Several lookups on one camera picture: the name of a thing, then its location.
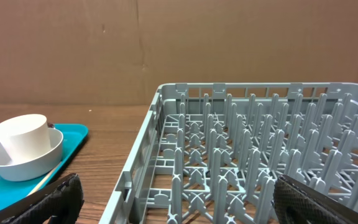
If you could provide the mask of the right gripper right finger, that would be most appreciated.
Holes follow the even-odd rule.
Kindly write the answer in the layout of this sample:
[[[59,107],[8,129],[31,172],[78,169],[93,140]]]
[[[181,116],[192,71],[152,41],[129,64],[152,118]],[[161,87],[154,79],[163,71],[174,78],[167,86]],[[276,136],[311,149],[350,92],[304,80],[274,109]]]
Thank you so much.
[[[281,224],[358,224],[358,212],[287,175],[276,180],[272,204]]]

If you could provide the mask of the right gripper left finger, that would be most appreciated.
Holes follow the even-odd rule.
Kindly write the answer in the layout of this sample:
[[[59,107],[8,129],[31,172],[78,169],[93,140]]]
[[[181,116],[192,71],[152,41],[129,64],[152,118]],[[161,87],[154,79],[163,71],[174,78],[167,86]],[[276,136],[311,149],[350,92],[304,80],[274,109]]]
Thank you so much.
[[[0,211],[0,224],[75,223],[84,204],[78,174],[72,173]]]

